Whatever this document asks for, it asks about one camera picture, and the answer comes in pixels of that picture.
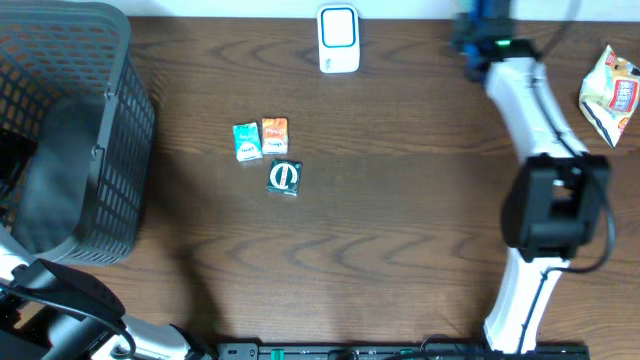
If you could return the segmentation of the cream blue snack bag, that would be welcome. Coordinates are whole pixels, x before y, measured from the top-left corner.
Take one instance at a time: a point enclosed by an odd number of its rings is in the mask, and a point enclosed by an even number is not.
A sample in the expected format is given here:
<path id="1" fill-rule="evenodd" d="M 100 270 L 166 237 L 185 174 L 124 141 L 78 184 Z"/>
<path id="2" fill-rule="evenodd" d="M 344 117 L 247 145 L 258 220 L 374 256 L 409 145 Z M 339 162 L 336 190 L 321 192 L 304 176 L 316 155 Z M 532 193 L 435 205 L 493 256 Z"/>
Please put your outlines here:
<path id="1" fill-rule="evenodd" d="M 639 104 L 639 68 L 610 45 L 582 81 L 578 105 L 606 144 L 614 149 Z"/>

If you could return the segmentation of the orange tissue pack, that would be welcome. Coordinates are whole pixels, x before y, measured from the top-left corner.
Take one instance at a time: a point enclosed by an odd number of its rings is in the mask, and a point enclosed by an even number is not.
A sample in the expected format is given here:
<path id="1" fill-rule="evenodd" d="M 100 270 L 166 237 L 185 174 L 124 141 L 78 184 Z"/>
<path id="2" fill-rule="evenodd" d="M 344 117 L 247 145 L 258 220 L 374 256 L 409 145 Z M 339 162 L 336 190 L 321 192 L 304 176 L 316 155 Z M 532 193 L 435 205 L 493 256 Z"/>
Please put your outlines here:
<path id="1" fill-rule="evenodd" d="M 288 152 L 289 135 L 286 118 L 263 118 L 262 134 L 264 154 L 283 155 Z"/>

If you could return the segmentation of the small green black box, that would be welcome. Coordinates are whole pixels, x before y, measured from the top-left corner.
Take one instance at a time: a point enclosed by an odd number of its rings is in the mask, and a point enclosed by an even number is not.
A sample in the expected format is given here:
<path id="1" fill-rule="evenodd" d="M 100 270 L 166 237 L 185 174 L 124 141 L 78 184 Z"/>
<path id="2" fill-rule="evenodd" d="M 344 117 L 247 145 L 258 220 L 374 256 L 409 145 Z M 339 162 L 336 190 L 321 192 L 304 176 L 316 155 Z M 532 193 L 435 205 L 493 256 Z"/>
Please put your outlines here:
<path id="1" fill-rule="evenodd" d="M 301 179 L 302 163 L 274 159 L 271 162 L 266 189 L 289 196 L 297 196 Z"/>

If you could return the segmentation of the teal green tissue pack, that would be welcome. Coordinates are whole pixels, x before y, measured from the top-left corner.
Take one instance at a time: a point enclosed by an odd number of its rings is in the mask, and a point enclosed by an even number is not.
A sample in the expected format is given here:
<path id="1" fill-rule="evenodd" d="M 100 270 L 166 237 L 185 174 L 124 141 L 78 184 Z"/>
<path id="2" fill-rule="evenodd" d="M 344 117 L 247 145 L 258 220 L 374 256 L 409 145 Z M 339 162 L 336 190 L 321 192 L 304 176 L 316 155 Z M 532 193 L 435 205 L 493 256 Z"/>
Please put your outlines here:
<path id="1" fill-rule="evenodd" d="M 239 162 L 263 157 L 261 140 L 256 122 L 234 125 L 233 136 L 236 159 Z"/>

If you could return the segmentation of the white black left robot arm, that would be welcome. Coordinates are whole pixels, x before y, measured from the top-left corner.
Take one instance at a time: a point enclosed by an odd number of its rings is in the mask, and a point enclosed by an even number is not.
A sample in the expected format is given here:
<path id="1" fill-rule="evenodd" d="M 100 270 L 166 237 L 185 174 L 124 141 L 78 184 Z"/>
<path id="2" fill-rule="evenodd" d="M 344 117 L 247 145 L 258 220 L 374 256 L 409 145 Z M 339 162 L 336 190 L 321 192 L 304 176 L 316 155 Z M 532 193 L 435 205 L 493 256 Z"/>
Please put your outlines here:
<path id="1" fill-rule="evenodd" d="M 3 359 L 215 359 L 174 325 L 126 314 L 96 277 L 30 254 L 1 230 Z"/>

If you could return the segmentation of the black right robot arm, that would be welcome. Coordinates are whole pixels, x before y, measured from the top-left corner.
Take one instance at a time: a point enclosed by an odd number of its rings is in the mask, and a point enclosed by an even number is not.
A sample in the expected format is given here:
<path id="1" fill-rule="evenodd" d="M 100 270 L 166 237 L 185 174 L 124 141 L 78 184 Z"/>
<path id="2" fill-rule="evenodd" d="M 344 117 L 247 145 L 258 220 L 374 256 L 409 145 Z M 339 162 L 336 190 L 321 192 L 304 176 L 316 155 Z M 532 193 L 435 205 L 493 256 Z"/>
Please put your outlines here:
<path id="1" fill-rule="evenodd" d="M 569 27 L 537 49 L 515 36 L 510 0 L 473 0 L 454 23 L 451 45 L 498 109 L 520 164 L 500 213 L 505 272 L 483 324 L 503 357 L 542 356 L 537 330 L 561 276 L 599 270 L 616 245 L 608 160 L 567 123 L 543 62 Z"/>

